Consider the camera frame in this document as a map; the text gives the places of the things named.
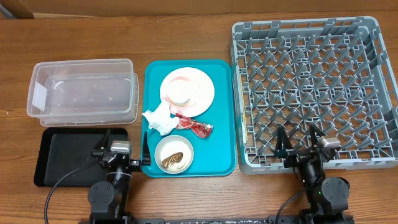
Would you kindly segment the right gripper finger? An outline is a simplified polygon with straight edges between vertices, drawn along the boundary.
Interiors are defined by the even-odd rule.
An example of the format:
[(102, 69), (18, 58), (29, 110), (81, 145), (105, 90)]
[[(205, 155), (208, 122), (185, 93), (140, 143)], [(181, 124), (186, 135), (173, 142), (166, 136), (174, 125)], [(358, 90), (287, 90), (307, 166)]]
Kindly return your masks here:
[(311, 138), (311, 143), (312, 147), (323, 147), (322, 140), (320, 139), (323, 136), (326, 136), (326, 134), (321, 131), (318, 126), (314, 123), (311, 123), (309, 126), (309, 131), (310, 131), (310, 138)]
[(277, 144), (274, 150), (274, 157), (286, 158), (288, 151), (293, 150), (293, 146), (282, 126), (277, 128)]

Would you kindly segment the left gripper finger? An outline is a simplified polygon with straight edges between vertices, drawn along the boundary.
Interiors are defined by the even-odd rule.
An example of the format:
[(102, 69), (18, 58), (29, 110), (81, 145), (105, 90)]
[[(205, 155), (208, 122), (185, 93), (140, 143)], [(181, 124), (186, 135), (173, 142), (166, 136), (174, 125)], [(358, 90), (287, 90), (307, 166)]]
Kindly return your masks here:
[(108, 128), (106, 130), (105, 134), (103, 135), (103, 137), (95, 144), (95, 150), (102, 151), (102, 150), (106, 149), (106, 147), (108, 145), (108, 140), (109, 140), (110, 134), (111, 134), (111, 131)]
[(144, 139), (142, 141), (142, 165), (150, 166), (151, 165), (151, 157), (150, 157), (150, 150), (149, 145), (147, 142), (147, 132), (144, 133)]

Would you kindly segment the grey bowl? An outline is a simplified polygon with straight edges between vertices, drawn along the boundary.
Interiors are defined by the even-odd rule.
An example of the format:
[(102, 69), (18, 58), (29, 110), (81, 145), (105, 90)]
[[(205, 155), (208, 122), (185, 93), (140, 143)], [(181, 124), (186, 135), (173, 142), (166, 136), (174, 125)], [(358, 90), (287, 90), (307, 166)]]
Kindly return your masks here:
[(193, 146), (183, 136), (171, 135), (163, 138), (155, 149), (155, 163), (167, 174), (181, 174), (192, 164)]

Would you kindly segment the rice and food scraps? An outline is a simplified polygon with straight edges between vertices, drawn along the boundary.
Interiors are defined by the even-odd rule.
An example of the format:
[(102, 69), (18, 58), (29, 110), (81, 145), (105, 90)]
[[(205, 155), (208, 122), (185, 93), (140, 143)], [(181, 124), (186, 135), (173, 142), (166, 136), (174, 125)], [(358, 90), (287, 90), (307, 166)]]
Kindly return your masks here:
[(180, 172), (188, 167), (192, 153), (182, 141), (168, 142), (160, 151), (161, 165), (171, 172)]

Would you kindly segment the white napkin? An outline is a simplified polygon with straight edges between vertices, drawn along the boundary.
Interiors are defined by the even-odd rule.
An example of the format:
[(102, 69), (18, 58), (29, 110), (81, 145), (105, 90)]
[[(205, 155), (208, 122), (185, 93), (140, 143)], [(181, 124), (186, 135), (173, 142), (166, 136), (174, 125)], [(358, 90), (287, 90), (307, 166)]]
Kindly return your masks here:
[(148, 128), (158, 131), (161, 136), (170, 134), (180, 121), (179, 117), (171, 117), (170, 103), (167, 100), (162, 100), (155, 111), (147, 110), (142, 115), (148, 122)]

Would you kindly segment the red snack wrapper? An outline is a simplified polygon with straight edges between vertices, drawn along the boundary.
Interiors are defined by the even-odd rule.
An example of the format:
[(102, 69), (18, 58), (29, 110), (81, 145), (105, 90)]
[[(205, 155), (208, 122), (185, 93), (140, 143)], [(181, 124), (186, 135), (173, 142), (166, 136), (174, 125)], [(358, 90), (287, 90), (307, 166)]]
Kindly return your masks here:
[(211, 124), (200, 123), (194, 119), (188, 118), (178, 113), (175, 116), (179, 118), (179, 123), (176, 129), (190, 129), (200, 139), (207, 138), (213, 130), (213, 125)]

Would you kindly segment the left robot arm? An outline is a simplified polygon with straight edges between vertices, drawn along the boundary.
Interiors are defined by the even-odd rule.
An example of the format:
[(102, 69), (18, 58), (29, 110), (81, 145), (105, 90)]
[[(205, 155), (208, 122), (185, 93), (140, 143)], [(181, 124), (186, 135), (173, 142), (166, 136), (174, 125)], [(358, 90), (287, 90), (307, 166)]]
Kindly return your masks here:
[(91, 155), (106, 169), (106, 179), (93, 184), (88, 192), (91, 205), (90, 223), (137, 223), (126, 211), (129, 186), (133, 172), (141, 172), (151, 165), (147, 136), (142, 142), (142, 159), (131, 158), (132, 146), (129, 141), (113, 141), (108, 146), (111, 131), (96, 143)]

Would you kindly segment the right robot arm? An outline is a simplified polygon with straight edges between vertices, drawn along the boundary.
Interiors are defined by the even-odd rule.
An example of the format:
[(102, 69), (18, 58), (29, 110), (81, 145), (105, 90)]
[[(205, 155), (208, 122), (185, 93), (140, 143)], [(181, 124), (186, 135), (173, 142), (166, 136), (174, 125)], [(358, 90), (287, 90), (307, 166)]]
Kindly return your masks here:
[[(348, 209), (349, 182), (342, 177), (327, 177), (323, 164), (340, 150), (340, 140), (326, 135), (318, 126), (310, 125), (311, 145), (306, 150), (295, 150), (284, 127), (277, 129), (274, 156), (284, 160), (284, 167), (291, 168), (301, 181), (303, 189), (291, 196), (279, 208), (275, 223), (353, 223), (353, 217), (344, 215)], [(298, 196), (305, 194), (308, 208), (295, 217), (283, 217), (283, 209)]]

